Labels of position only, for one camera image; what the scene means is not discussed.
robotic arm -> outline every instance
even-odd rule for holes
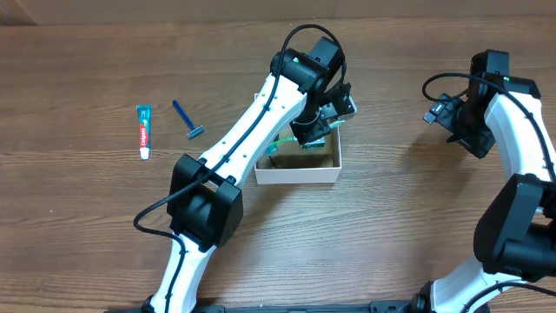
[[[309,54],[288,49],[281,69],[278,69],[279,57],[280,53],[274,57],[271,73],[259,96],[229,133],[198,160],[184,155],[175,165],[170,194],[213,169],[230,147],[240,141],[264,110],[277,73],[280,74],[267,112],[209,180],[217,190],[200,184],[168,203],[168,213],[172,216],[170,228],[183,241],[187,254],[178,269],[182,249],[176,240],[173,241],[160,289],[145,301],[142,312],[189,313],[193,310],[197,288],[210,256],[232,237],[242,219],[241,187],[263,151],[286,124],[290,123],[299,144],[304,144],[329,134],[329,120],[349,119],[357,113],[349,95],[349,83],[340,80],[325,92],[336,71],[345,63],[339,45],[322,37]],[[177,270],[179,274],[172,283]]]
[[[483,305],[511,283],[556,276],[553,222],[549,226],[532,223],[538,209],[553,218],[556,200],[552,165],[547,165],[543,149],[549,159],[556,153],[542,122],[539,91],[534,81],[509,76],[506,52],[487,50],[476,55],[471,73],[509,91],[533,114],[539,132],[508,95],[473,79],[465,103],[460,99],[437,102],[425,115],[428,123],[437,122],[453,133],[448,142],[457,141],[478,158],[498,143],[507,183],[477,224],[474,256],[447,277],[426,284],[407,307],[412,313],[488,312]]]

wooden table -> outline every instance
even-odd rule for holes
[[[0,311],[100,312],[156,292],[170,240],[135,230],[167,195],[175,161],[198,157],[251,104],[297,24],[207,23],[0,28]],[[504,185],[496,148],[477,160],[428,126],[430,76],[468,72],[485,49],[534,79],[556,137],[556,18],[310,21],[340,39],[359,115],[341,126],[335,185],[243,190],[245,217],[204,275],[202,303],[368,303],[409,298],[473,253],[473,231]],[[321,34],[291,46],[308,51]],[[467,82],[430,88],[454,94]],[[179,99],[204,134],[188,141]],[[152,154],[139,158],[137,104],[153,104]],[[144,224],[167,230],[159,209]],[[546,278],[541,286],[556,289]],[[551,312],[511,290],[496,312]]]

wire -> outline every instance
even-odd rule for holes
[[[526,283],[513,283],[513,282],[497,283],[494,286],[491,286],[491,287],[486,288],[485,290],[482,290],[480,293],[478,293],[477,295],[472,297],[471,300],[469,300],[469,302],[467,302],[467,304],[463,306],[463,309],[461,310],[460,313],[467,313],[469,311],[469,309],[471,309],[471,307],[477,301],[479,301],[483,296],[486,296],[493,291],[500,290],[500,293],[502,293],[504,290],[501,290],[501,289],[505,288],[505,287],[523,288],[523,289],[527,289],[527,290],[533,290],[533,291],[536,291],[536,292],[540,292],[540,293],[548,295],[548,296],[556,296],[556,291],[548,290],[548,289],[545,289],[545,288],[541,288],[541,287],[526,284]]]
[[[272,91],[270,92],[270,95],[268,96],[268,100],[265,103],[265,105],[262,107],[261,113],[259,114],[259,116],[253,121],[253,123],[251,124],[251,126],[249,126],[249,128],[245,131],[245,133],[237,140],[237,142],[232,146],[232,148],[230,148],[230,150],[224,155],[222,156],[222,159],[215,165],[213,166],[212,169],[210,169],[205,175],[201,176],[199,179],[195,180],[193,183],[190,183],[189,185],[187,185],[186,187],[184,187],[181,190],[178,190],[177,192],[168,195],[166,197],[164,197],[163,199],[157,201],[156,203],[151,204],[148,208],[146,208],[145,210],[142,210],[141,212],[139,212],[139,214],[137,214],[136,218],[134,218],[133,220],[133,225],[135,226],[135,228],[137,230],[140,230],[144,233],[148,233],[148,234],[153,234],[153,235],[158,235],[158,236],[165,236],[168,238],[171,238],[173,240],[176,240],[179,244],[180,244],[180,260],[177,264],[177,267],[175,268],[175,273],[172,276],[172,280],[170,281],[170,284],[168,286],[168,293],[166,294],[166,304],[165,304],[165,309],[164,309],[164,313],[168,313],[169,310],[169,303],[170,303],[170,298],[172,297],[172,289],[174,288],[174,283],[175,280],[177,279],[179,273],[180,273],[180,269],[182,267],[183,264],[183,260],[185,258],[185,254],[187,253],[187,251],[185,250],[185,244],[183,243],[183,240],[179,237],[176,236],[172,233],[166,232],[166,231],[160,231],[160,230],[152,230],[146,227],[143,227],[139,224],[139,221],[146,216],[148,213],[152,212],[153,210],[163,206],[164,204],[176,199],[177,197],[183,195],[184,193],[189,192],[190,190],[192,190],[193,188],[197,187],[198,185],[200,185],[201,183],[205,183],[207,182],[215,173],[216,171],[223,165],[225,164],[229,158],[234,154],[235,150],[237,150],[237,148],[243,143],[243,141],[245,141],[245,139],[249,136],[249,134],[251,134],[251,132],[255,129],[255,127],[257,126],[257,124],[262,120],[262,117],[264,117],[264,114],[267,112],[268,108],[270,107],[270,104],[272,103],[272,101],[274,100],[275,97],[275,93],[276,90],[278,89],[278,81],[280,80],[280,75],[281,75],[281,70],[282,70],[282,64],[284,61],[284,52],[286,51],[286,48],[288,47],[289,41],[291,40],[291,38],[295,35],[295,33],[297,33],[300,30],[305,30],[305,29],[317,29],[320,30],[322,32],[324,32],[325,34],[327,34],[330,38],[332,38],[332,40],[334,41],[334,43],[338,46],[338,48],[340,48],[341,51],[341,46],[340,46],[340,42],[338,42],[338,39],[336,39],[336,37],[334,36],[334,34],[332,34],[330,32],[330,30],[327,30],[326,28],[317,25],[317,24],[304,24],[304,25],[300,25],[297,26],[296,28],[294,28],[286,37],[286,39],[284,40],[284,43],[280,49],[280,56],[278,58],[278,68],[276,70],[276,79],[275,79],[275,83],[272,87]],[[347,65],[346,62],[344,61],[344,63],[342,64],[342,68],[341,68],[341,77],[340,77],[340,81],[342,82],[344,81],[344,76],[346,75],[346,71],[347,71]]]
[[[548,170],[548,174],[550,175],[550,178],[553,182],[556,182],[556,174],[554,173],[554,164],[552,162],[552,160],[550,159],[550,153],[548,152],[548,147],[546,146],[546,140],[545,137],[542,134],[542,131],[540,130],[539,125],[537,124],[537,121],[535,121],[534,117],[533,117],[533,113],[529,112],[527,110],[527,108],[520,103],[520,101],[518,99],[516,99],[514,96],[512,96],[512,94],[500,87],[499,85],[497,85],[496,83],[492,83],[487,81],[486,79],[483,79],[481,77],[478,76],[473,76],[473,75],[469,75],[469,74],[463,74],[463,73],[442,73],[439,75],[435,75],[433,77],[430,77],[427,79],[427,81],[423,84],[423,96],[425,96],[426,99],[433,101],[433,102],[449,102],[454,100],[455,98],[459,98],[458,96],[456,97],[451,97],[449,99],[437,99],[437,98],[433,98],[431,96],[429,96],[427,94],[427,86],[439,79],[439,78],[443,78],[443,77],[463,77],[463,78],[468,78],[471,80],[474,80],[476,82],[480,82],[483,83],[491,88],[494,88],[495,90],[497,90],[499,93],[504,94],[506,97],[508,97],[510,100],[512,100],[512,102],[517,105],[517,107],[525,114],[525,117],[529,120],[529,122],[531,123],[531,125],[533,126],[533,129],[535,130],[535,133],[537,134],[537,138],[539,139],[539,143],[540,143],[540,148],[542,149],[542,154],[543,157],[545,159],[546,162],[546,169]]]
[[[271,156],[268,156],[268,159],[270,159],[270,162],[272,163],[272,165],[274,165],[275,169],[278,170],[278,166],[276,166],[275,160],[273,160]]]
[[[332,122],[329,127],[331,130],[335,129],[336,127],[339,127],[340,125],[342,125],[344,122],[346,122],[345,120],[340,120],[340,121],[335,121]],[[297,141],[297,137],[295,136],[288,136],[288,137],[284,137],[284,138],[280,138],[278,140],[275,140],[273,143],[271,143],[269,145],[269,147],[272,147],[273,145],[278,145],[279,143],[286,143],[286,142],[296,142]]]

